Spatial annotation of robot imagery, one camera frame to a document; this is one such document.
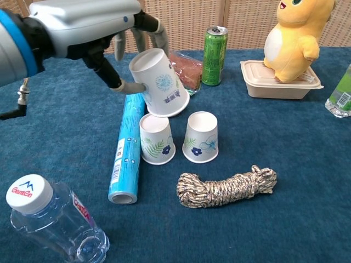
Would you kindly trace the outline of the green-label water bottle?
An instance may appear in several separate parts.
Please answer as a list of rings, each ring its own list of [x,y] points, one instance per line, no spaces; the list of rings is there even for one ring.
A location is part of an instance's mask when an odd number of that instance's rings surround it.
[[[351,117],[351,64],[326,100],[325,108],[338,118]]]

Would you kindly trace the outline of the woven bamboo folding screen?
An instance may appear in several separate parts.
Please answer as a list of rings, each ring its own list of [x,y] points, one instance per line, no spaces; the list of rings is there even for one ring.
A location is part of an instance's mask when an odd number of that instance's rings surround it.
[[[24,17],[40,0],[0,0]],[[261,49],[277,24],[280,0],[138,0],[142,9],[159,18],[167,30],[171,50],[201,50],[206,28],[229,30],[228,49]],[[351,47],[351,0],[337,0],[320,38],[322,47]]]

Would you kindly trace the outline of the yellow plush toy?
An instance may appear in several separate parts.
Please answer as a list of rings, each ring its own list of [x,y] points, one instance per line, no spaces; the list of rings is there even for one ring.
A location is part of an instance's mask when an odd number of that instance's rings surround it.
[[[264,45],[264,65],[281,83],[297,79],[319,58],[319,40],[337,0],[280,0],[278,23]]]

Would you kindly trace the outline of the beige lidded lunch box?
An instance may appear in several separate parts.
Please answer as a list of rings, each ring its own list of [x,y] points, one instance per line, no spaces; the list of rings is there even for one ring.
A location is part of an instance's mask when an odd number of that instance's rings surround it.
[[[267,68],[263,61],[246,60],[240,64],[248,94],[253,98],[299,100],[311,90],[324,87],[312,68],[286,84],[275,79],[274,70]]]

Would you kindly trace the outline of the green drink can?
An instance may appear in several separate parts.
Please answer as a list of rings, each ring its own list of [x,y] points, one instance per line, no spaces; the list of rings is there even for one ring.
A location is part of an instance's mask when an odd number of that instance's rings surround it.
[[[205,85],[216,86],[221,83],[227,49],[228,29],[211,26],[205,34],[201,80]]]

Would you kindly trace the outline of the white printed paper cup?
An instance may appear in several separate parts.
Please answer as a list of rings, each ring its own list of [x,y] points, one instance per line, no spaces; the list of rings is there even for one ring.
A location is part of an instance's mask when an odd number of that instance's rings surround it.
[[[206,111],[192,113],[182,145],[183,155],[193,163],[207,163],[218,156],[218,121]]]
[[[169,119],[148,113],[139,126],[143,160],[152,165],[168,163],[176,153]]]
[[[152,115],[173,117],[187,107],[190,95],[163,49],[139,53],[129,63],[129,70],[134,81],[145,86],[142,96]]]

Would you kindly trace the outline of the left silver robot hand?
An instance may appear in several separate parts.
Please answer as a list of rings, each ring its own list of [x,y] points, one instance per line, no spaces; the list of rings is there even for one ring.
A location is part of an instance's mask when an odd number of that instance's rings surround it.
[[[146,87],[121,79],[104,57],[113,38],[118,61],[124,55],[127,30],[132,31],[140,53],[146,50],[143,32],[150,36],[155,48],[169,53],[161,20],[143,11],[138,0],[42,0],[31,3],[29,11],[48,34],[52,57],[82,59],[115,92],[137,94]]]

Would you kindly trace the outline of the clear white-cap water bottle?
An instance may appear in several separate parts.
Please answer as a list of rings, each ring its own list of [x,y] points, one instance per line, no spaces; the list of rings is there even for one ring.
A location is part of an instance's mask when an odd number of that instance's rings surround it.
[[[22,236],[66,263],[105,261],[109,239],[66,183],[28,174],[9,186],[5,198],[11,225]]]

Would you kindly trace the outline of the brown snack clear package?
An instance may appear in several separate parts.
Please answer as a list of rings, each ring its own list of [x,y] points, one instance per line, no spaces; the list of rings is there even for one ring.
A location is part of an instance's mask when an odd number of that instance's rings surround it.
[[[176,51],[170,52],[169,59],[183,86],[201,82],[202,62]]]

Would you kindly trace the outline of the light blue wrap roll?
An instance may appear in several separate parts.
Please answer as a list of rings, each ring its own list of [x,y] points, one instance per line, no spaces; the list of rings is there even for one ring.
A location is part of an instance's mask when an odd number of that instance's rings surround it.
[[[144,115],[144,105],[140,94],[126,96],[108,191],[109,201],[115,204],[137,201],[141,152],[139,121]]]

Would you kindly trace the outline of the blue table cloth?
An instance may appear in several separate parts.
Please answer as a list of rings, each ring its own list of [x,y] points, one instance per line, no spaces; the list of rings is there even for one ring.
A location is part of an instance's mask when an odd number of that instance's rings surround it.
[[[351,48],[322,48],[322,89],[302,100],[248,95],[240,62],[261,50],[229,50],[219,86],[202,86],[170,119],[176,154],[140,164],[138,200],[108,200],[124,96],[80,61],[50,59],[29,81],[27,115],[0,121],[0,263],[63,263],[10,224],[8,187],[36,173],[67,183],[110,240],[105,263],[351,263],[351,117],[324,106],[351,64]],[[218,121],[218,156],[193,163],[182,151],[189,116]],[[276,171],[270,195],[211,209],[179,203],[181,173],[223,180],[252,165]]]

